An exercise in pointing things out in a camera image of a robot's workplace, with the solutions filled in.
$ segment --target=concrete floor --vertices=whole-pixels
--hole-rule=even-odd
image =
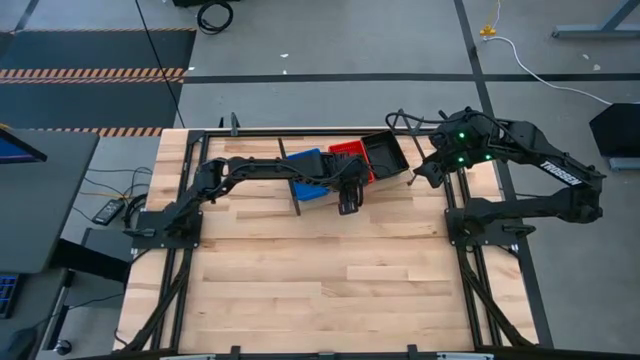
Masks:
[[[3,0],[0,29],[15,27],[27,3]],[[195,9],[177,9],[161,0],[140,3],[150,27],[195,26]],[[464,0],[482,69],[485,73],[522,73],[508,45],[483,44],[477,35],[493,3]],[[555,24],[599,22],[616,3],[505,1],[498,32],[516,43],[522,61],[536,72],[637,73],[638,40],[549,37]],[[190,75],[471,73],[455,7],[449,0],[246,0],[233,7],[235,20],[228,31],[217,36],[198,33]],[[640,22],[640,10],[629,20]],[[40,0],[27,23],[27,28],[140,27],[132,0]],[[638,82],[563,85],[610,101],[640,101]],[[537,124],[552,143],[608,176],[601,200],[605,217],[598,222],[527,221],[538,227],[530,243],[555,346],[640,353],[640,343],[635,341],[640,332],[640,244],[636,241],[640,173],[611,173],[600,158],[588,122],[605,106],[540,83],[487,86],[496,116]],[[472,82],[193,84],[184,86],[180,99],[189,127],[215,126],[231,111],[245,127],[382,125],[383,116],[400,107],[435,118],[439,109],[453,112],[466,105],[480,106]],[[157,139],[103,139],[92,167],[151,167],[157,144]],[[535,169],[511,166],[511,170],[518,192],[549,193],[558,187]],[[124,190],[130,175],[92,179]],[[93,214],[104,202],[104,198],[80,196],[76,205]],[[65,234],[80,239],[89,225],[74,214]],[[72,312],[63,332],[74,343],[71,355],[107,352],[117,317],[115,310]],[[41,359],[56,357],[40,355]]]

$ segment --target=white cable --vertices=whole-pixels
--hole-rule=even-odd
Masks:
[[[516,46],[513,44],[513,42],[511,40],[509,40],[507,38],[504,38],[502,36],[492,36],[492,37],[484,37],[483,38],[483,41],[491,41],[491,40],[502,40],[504,42],[509,43],[509,45],[511,45],[511,48],[513,49],[513,56],[515,56],[516,61],[518,62],[518,65],[522,68],[522,70],[528,72],[529,75],[533,76],[534,78],[536,78],[536,80],[540,81],[541,83],[543,83],[543,84],[545,84],[545,85],[547,85],[549,87],[552,87],[554,89],[573,91],[573,92],[576,92],[578,94],[586,95],[586,96],[588,96],[588,97],[590,97],[590,98],[592,98],[594,100],[600,101],[601,103],[603,103],[605,105],[611,105],[612,104],[611,102],[603,100],[603,99],[601,99],[601,98],[599,98],[599,97],[597,97],[597,96],[595,96],[593,94],[589,94],[586,91],[573,89],[573,88],[569,88],[569,87],[564,87],[564,86],[557,86],[557,85],[553,85],[551,83],[548,83],[548,82],[542,80],[538,75],[534,74],[533,71],[529,70],[526,66],[524,66],[522,64],[522,62],[520,61],[520,58],[518,57],[518,52],[516,51]]]

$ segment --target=black floor mat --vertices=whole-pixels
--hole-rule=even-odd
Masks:
[[[163,67],[189,66],[195,31],[151,31],[150,34]],[[144,30],[21,31],[0,60],[0,68],[4,69],[157,67]]]
[[[2,84],[0,99],[0,123],[15,128],[170,128],[176,113],[164,82]]]

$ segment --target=monitor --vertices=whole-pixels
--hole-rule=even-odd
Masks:
[[[47,161],[47,155],[0,129],[0,164]]]

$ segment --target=orange striped tape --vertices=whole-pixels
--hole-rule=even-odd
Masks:
[[[160,136],[161,127],[119,127],[119,128],[37,128],[29,130],[39,131],[65,131],[65,132],[92,132],[101,137],[149,137]]]
[[[169,82],[184,83],[184,78],[167,78]],[[1,79],[0,84],[114,84],[161,83],[163,78],[106,78],[106,79]]]
[[[149,31],[196,31],[195,28],[157,28]],[[118,28],[118,29],[24,29],[20,32],[118,32],[118,31],[145,31],[144,28]]]
[[[164,68],[167,78],[185,76],[182,68]],[[162,78],[159,68],[114,69],[0,69],[0,79]]]

